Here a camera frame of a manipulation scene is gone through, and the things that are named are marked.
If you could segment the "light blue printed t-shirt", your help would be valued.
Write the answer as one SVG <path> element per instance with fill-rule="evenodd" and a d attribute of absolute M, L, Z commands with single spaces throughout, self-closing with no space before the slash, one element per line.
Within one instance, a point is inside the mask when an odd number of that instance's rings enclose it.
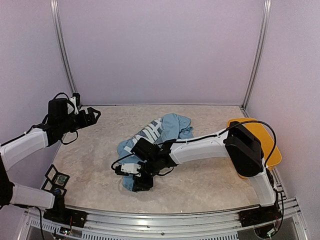
<path fill-rule="evenodd" d="M 176 113 L 169 113 L 160 118 L 156 118 L 147 124 L 131 138 L 120 142 L 117 146 L 117 153 L 120 164 L 138 163 L 141 160 L 131 154 L 131 150 L 139 139 L 143 138 L 152 144 L 159 144 L 170 140 L 193 138 L 192 120 L 186 116 Z"/>

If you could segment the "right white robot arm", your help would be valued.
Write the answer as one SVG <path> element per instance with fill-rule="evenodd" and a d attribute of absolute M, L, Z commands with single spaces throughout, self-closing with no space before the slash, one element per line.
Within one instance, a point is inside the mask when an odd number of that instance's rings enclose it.
<path fill-rule="evenodd" d="M 133 191 L 148 191 L 153 178 L 161 170 L 202 159 L 230 158 L 236 172 L 247 178 L 258 198 L 260 207 L 256 218 L 266 222 L 275 212 L 278 193 L 268 169 L 268 161 L 276 150 L 277 137 L 273 128 L 260 120 L 239 122 L 233 120 L 218 132 L 189 139 L 171 139 L 151 143 L 141 138 L 129 156 L 136 156 L 137 163 L 112 163 L 111 169 L 120 176 L 132 176 Z"/>

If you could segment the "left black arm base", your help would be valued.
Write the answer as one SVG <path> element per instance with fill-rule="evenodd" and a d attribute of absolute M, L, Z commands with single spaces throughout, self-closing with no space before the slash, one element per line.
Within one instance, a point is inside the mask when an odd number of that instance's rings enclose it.
<path fill-rule="evenodd" d="M 53 207 L 47 208 L 43 214 L 46 220 L 79 228 L 84 228 L 87 216 L 85 211 L 66 208 L 65 199 L 61 195 L 54 198 Z"/>

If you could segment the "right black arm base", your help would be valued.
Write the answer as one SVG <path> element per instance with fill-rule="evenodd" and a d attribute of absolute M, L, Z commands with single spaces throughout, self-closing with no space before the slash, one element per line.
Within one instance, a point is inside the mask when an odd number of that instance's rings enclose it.
<path fill-rule="evenodd" d="M 284 219 L 284 200 L 275 202 L 274 205 L 249 210 L 242 210 L 238 213 L 242 227 L 264 224 L 267 222 L 276 221 L 278 226 L 282 225 Z"/>

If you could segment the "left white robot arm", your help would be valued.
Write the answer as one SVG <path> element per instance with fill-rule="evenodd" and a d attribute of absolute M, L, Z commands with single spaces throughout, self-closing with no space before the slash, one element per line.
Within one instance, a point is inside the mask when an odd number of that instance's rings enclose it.
<path fill-rule="evenodd" d="M 50 214 L 63 223 L 70 218 L 70 211 L 46 190 L 24 186 L 10 181 L 7 172 L 15 164 L 33 153 L 62 142 L 64 135 L 95 125 L 101 112 L 92 107 L 83 109 L 80 94 L 72 97 L 58 93 L 48 102 L 48 113 L 41 123 L 32 125 L 22 135 L 0 146 L 0 205 L 19 205 L 50 209 Z"/>

